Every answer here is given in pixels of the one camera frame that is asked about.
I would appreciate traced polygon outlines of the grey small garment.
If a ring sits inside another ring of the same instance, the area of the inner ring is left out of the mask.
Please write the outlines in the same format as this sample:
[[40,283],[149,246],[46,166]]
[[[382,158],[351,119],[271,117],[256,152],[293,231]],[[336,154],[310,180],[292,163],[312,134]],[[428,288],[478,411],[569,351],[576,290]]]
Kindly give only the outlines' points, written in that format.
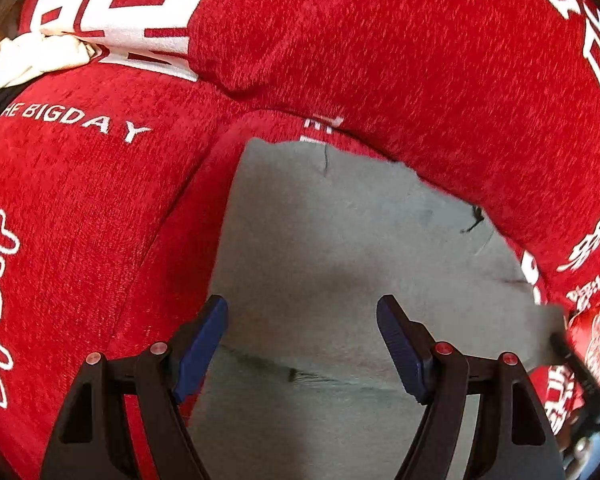
[[250,141],[210,289],[230,322],[190,434],[215,479],[391,479],[422,407],[376,322],[396,297],[470,356],[553,361],[538,306],[488,219],[413,171],[328,145]]

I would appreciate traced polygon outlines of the red bed cover with lettering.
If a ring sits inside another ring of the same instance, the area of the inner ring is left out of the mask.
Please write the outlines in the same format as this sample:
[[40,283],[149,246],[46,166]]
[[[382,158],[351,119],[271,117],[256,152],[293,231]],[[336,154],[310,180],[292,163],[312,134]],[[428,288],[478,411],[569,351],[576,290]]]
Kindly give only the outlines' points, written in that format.
[[[250,102],[337,112],[373,152],[476,200],[565,279],[600,214],[600,87],[563,68],[468,62],[335,70],[284,64]],[[0,118],[0,449],[36,477],[89,344],[120,352],[172,325],[207,287],[245,114],[215,82],[98,63],[46,76]]]

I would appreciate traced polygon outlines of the red pillow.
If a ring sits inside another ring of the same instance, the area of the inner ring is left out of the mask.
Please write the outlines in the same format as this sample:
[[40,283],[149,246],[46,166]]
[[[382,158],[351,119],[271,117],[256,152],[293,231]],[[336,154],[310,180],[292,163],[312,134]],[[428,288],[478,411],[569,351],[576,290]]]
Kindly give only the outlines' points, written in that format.
[[27,0],[21,27],[349,133],[479,206],[536,298],[600,302],[592,0]]

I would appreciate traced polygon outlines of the white cloth item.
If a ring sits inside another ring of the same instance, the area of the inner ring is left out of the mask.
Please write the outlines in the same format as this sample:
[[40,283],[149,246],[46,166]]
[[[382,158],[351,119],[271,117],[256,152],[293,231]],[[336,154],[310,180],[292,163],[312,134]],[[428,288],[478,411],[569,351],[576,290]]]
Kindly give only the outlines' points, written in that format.
[[0,41],[0,90],[36,77],[91,62],[99,54],[92,44],[75,36],[45,36],[26,32]]

